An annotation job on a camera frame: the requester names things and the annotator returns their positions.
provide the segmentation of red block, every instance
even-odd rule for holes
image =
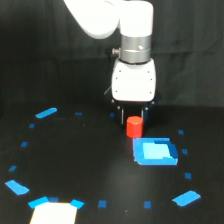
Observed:
[[[141,138],[143,134],[143,119],[141,117],[129,117],[127,120],[127,136]]]

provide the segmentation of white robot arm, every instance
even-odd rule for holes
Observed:
[[[111,79],[112,102],[122,111],[125,103],[142,104],[144,110],[153,102],[156,72],[151,51],[153,6],[147,1],[64,0],[83,31],[92,38],[105,39],[120,29],[121,47]]]

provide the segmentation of white square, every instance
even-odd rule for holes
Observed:
[[[68,203],[38,205],[33,212],[30,224],[74,224],[77,208]]]
[[[143,152],[145,159],[173,158],[166,144],[143,143]]]

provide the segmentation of blue tape strip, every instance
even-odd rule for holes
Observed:
[[[70,204],[73,205],[74,207],[77,207],[78,209],[80,209],[84,205],[83,202],[77,200],[72,200]]]
[[[48,198],[47,197],[43,197],[43,198],[39,198],[39,199],[37,199],[35,201],[29,202],[28,205],[30,206],[30,208],[34,209],[36,206],[44,204],[46,202],[49,202]]]
[[[37,114],[36,117],[37,117],[37,118],[44,118],[44,117],[46,117],[46,116],[48,116],[48,115],[50,115],[50,114],[55,113],[56,111],[57,111],[56,108],[50,108],[50,109],[48,109],[48,110],[45,110],[45,111],[43,111],[43,112]]]
[[[185,206],[185,205],[197,200],[200,197],[201,196],[199,194],[197,194],[196,192],[188,191],[188,192],[180,195],[179,197],[174,198],[172,201],[176,202],[179,206]]]
[[[138,159],[136,162],[140,165],[176,166],[178,159]]]
[[[11,168],[9,169],[10,172],[13,172],[16,169],[16,166],[11,166]]]
[[[49,197],[48,201],[49,202],[58,202],[58,198],[56,198],[56,197]]]
[[[99,204],[98,204],[99,208],[106,208],[106,206],[107,206],[107,202],[106,201],[103,201],[103,200],[99,201]]]
[[[184,134],[184,131],[183,130],[179,130],[179,134],[180,135],[183,135]]]
[[[168,147],[170,150],[170,156],[172,156],[173,158],[178,158],[176,146],[174,144],[169,144]]]
[[[151,208],[151,202],[150,201],[145,201],[144,208]]]
[[[187,155],[187,154],[188,154],[187,149],[182,149],[182,153],[183,153],[184,155]]]
[[[21,147],[26,147],[27,146],[27,142],[23,142],[22,144],[21,144]]]
[[[17,195],[26,194],[29,191],[28,188],[26,188],[26,187],[18,184],[14,180],[11,180],[11,181],[6,182],[5,185],[8,186]]]
[[[34,128],[35,124],[30,124],[30,128]]]
[[[186,179],[191,179],[191,173],[185,173],[185,178]]]

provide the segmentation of black table surface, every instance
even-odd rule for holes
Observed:
[[[53,106],[55,114],[35,117]],[[177,166],[134,162],[132,139],[110,117],[112,112],[100,105],[5,108],[0,119],[0,223],[28,224],[33,214],[28,202],[44,196],[58,197],[61,203],[84,202],[77,224],[224,223],[224,109],[151,109],[143,137],[170,138],[178,151]],[[136,113],[128,111],[125,119],[140,116]],[[12,165],[17,169],[9,172]],[[186,172],[192,179],[185,179]],[[30,191],[17,196],[5,185],[10,180]],[[185,207],[172,201],[189,190],[201,198]],[[98,208],[99,200],[107,201],[106,208]],[[151,209],[144,208],[145,201]]]

